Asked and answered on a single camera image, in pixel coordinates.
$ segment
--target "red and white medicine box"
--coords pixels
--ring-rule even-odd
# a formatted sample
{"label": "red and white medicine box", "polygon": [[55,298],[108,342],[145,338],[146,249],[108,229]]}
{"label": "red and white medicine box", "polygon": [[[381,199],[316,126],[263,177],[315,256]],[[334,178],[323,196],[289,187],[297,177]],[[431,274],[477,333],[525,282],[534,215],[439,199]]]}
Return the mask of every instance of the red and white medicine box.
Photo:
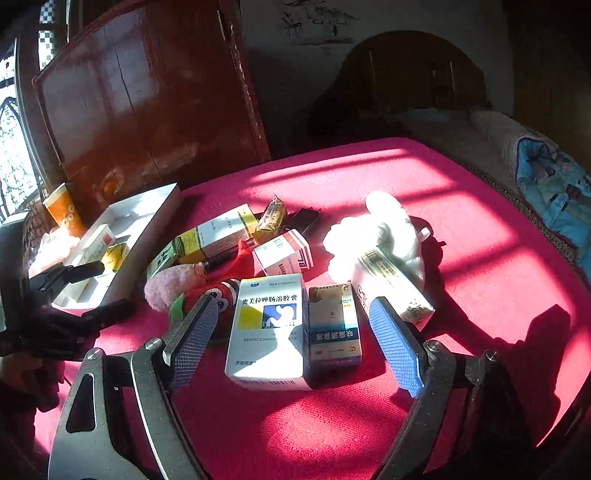
{"label": "red and white medicine box", "polygon": [[297,230],[256,247],[255,255],[266,275],[301,273],[314,266],[310,246]]}

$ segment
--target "blue gripper pad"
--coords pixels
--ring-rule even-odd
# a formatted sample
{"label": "blue gripper pad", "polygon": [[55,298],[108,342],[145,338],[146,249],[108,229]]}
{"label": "blue gripper pad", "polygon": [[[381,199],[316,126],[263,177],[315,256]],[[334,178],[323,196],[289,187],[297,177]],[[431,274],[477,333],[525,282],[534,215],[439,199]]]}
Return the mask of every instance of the blue gripper pad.
{"label": "blue gripper pad", "polygon": [[384,297],[369,304],[369,324],[398,385],[417,398],[424,387],[425,350]]}
{"label": "blue gripper pad", "polygon": [[207,302],[203,311],[199,312],[191,332],[180,345],[178,352],[175,352],[171,390],[186,387],[191,382],[213,329],[216,327],[218,312],[216,301]]}

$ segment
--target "metal bolt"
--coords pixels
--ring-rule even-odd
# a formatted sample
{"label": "metal bolt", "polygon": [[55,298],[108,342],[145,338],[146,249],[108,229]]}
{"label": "metal bolt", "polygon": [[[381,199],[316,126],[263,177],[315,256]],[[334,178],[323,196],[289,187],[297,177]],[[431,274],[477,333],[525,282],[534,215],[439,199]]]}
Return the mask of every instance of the metal bolt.
{"label": "metal bolt", "polygon": [[429,350],[431,350],[432,352],[438,352],[439,349],[440,349],[439,341],[437,341],[437,340],[429,340],[427,342],[427,348]]}
{"label": "metal bolt", "polygon": [[499,359],[499,352],[495,352],[494,350],[487,350],[486,351],[486,357],[491,361],[491,362],[496,362]]}
{"label": "metal bolt", "polygon": [[145,344],[146,350],[156,350],[162,345],[162,340],[159,338],[151,338]]}
{"label": "metal bolt", "polygon": [[88,360],[96,360],[98,357],[102,355],[102,353],[103,352],[100,350],[100,348],[91,348],[90,350],[88,350],[86,358]]}

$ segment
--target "pink tablecloth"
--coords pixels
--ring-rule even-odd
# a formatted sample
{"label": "pink tablecloth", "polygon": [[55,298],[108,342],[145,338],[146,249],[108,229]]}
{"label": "pink tablecloth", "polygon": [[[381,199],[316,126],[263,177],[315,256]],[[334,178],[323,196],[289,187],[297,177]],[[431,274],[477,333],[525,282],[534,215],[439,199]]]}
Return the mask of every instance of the pink tablecloth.
{"label": "pink tablecloth", "polygon": [[[322,239],[344,216],[365,212],[372,190],[396,196],[433,238],[423,247],[426,295],[437,307],[424,333],[456,352],[499,350],[536,442],[557,423],[591,368],[590,300],[570,267],[530,222],[485,183],[411,140],[392,138],[299,155],[196,186],[170,238],[234,206],[261,211],[273,194],[288,210],[322,210],[311,239],[309,286],[331,283]],[[97,345],[136,349],[161,335],[166,315],[143,304]],[[312,393],[257,393],[223,373],[226,347],[208,349],[194,381],[174,397],[198,456],[216,479],[367,479],[411,405],[398,390],[367,324],[363,366]],[[75,374],[71,367],[70,376]],[[51,445],[57,410],[37,417]]]}

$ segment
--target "red plush toy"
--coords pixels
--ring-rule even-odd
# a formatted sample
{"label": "red plush toy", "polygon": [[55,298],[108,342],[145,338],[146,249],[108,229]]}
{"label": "red plush toy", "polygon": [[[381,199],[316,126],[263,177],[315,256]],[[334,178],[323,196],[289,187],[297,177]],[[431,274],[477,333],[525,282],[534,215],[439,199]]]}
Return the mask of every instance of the red plush toy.
{"label": "red plush toy", "polygon": [[193,308],[199,297],[203,294],[213,296],[219,308],[217,326],[213,331],[212,340],[226,339],[230,335],[234,311],[236,310],[236,299],[240,281],[244,278],[252,278],[255,274],[254,258],[250,248],[245,241],[238,244],[238,254],[234,262],[219,275],[217,279],[209,279],[206,285],[194,288],[185,295],[180,296],[170,307],[170,321],[176,323],[185,317]]}

